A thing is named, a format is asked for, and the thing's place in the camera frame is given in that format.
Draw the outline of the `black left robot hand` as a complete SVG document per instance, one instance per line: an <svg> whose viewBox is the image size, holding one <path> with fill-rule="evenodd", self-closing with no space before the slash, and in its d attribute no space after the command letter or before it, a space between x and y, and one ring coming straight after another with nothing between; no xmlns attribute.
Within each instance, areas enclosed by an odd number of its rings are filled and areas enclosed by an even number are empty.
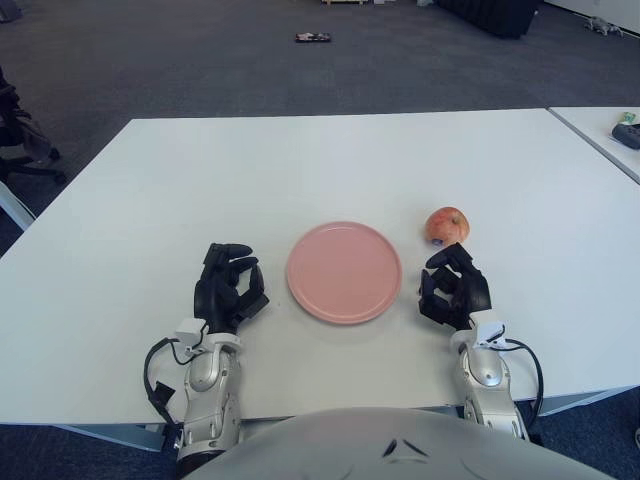
<svg viewBox="0 0 640 480"><path fill-rule="evenodd" d="M194 317L209 333L236 335L245 320L269 303L259 260L243 244L212 243L194 290Z"/></svg>

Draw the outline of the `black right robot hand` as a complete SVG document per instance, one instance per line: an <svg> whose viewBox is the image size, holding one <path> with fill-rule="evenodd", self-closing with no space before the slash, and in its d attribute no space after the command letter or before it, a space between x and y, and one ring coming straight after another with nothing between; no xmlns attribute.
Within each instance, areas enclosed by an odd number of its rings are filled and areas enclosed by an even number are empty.
<svg viewBox="0 0 640 480"><path fill-rule="evenodd" d="M421 272L418 308L456 331L471 328L471 314L492 308L489 286L473 258L454 243L429 258Z"/></svg>

